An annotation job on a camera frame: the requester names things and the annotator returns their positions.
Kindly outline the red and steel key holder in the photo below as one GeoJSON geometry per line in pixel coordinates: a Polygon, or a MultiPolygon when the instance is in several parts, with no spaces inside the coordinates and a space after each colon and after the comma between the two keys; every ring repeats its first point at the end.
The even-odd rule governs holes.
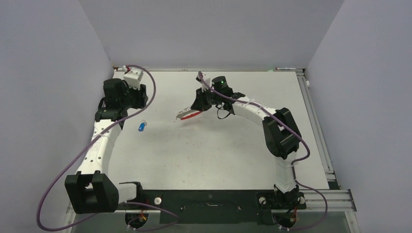
{"type": "Polygon", "coordinates": [[[190,109],[190,108],[186,108],[186,109],[180,111],[180,112],[176,115],[176,119],[186,120],[186,119],[195,117],[195,116],[197,116],[197,115],[199,115],[199,114],[201,114],[201,113],[202,113],[202,111],[198,111],[198,110],[193,110],[193,109],[190,109]]]}

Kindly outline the blue key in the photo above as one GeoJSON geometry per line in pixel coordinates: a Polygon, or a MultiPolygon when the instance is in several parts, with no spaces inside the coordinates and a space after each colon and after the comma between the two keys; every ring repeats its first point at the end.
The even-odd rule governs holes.
{"type": "Polygon", "coordinates": [[[146,128],[146,126],[147,126],[147,122],[146,122],[145,120],[143,120],[143,121],[140,123],[139,127],[138,127],[138,131],[139,131],[139,132],[143,132],[144,129],[146,128]]]}

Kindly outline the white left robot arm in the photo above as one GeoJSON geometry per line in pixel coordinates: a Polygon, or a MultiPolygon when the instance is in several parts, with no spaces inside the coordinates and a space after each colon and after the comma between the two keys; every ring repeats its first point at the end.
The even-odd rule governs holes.
{"type": "Polygon", "coordinates": [[[103,92],[95,113],[91,146],[76,173],[65,179],[69,200],[77,214],[111,213],[123,202],[138,209],[145,202],[144,194],[138,191],[139,182],[114,184],[108,167],[127,111],[146,106],[146,85],[141,84],[140,78],[112,78],[104,81],[103,92]]]}

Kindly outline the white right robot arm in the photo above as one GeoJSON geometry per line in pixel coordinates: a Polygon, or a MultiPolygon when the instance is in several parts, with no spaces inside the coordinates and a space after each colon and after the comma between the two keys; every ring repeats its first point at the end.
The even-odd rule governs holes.
{"type": "Polygon", "coordinates": [[[263,107],[241,92],[234,92],[228,86],[225,76],[203,79],[202,73],[196,77],[201,87],[191,109],[205,112],[212,106],[232,115],[248,119],[263,128],[265,144],[275,157],[274,200],[282,209],[299,203],[299,187],[295,181],[292,162],[296,159],[301,133],[287,108],[263,107]]]}

